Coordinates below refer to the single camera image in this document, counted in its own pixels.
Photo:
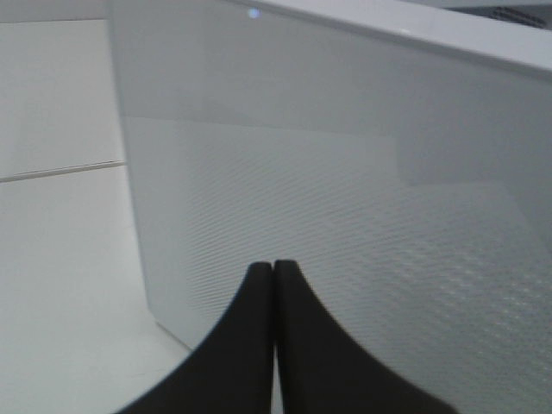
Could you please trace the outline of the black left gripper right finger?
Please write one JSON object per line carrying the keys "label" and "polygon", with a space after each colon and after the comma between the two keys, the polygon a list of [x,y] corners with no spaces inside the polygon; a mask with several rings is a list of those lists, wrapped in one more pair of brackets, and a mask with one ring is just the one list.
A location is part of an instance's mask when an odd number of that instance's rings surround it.
{"label": "black left gripper right finger", "polygon": [[296,261],[276,261],[273,277],[284,412],[452,412],[452,405],[404,379],[360,346],[323,306]]}

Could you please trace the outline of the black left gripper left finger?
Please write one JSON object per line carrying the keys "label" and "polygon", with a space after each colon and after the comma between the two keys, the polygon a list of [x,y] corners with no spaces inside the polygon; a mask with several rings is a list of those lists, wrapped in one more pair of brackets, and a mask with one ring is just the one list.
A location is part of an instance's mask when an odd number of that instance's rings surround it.
{"label": "black left gripper left finger", "polygon": [[226,311],[175,370],[121,413],[269,413],[273,269],[249,265]]}

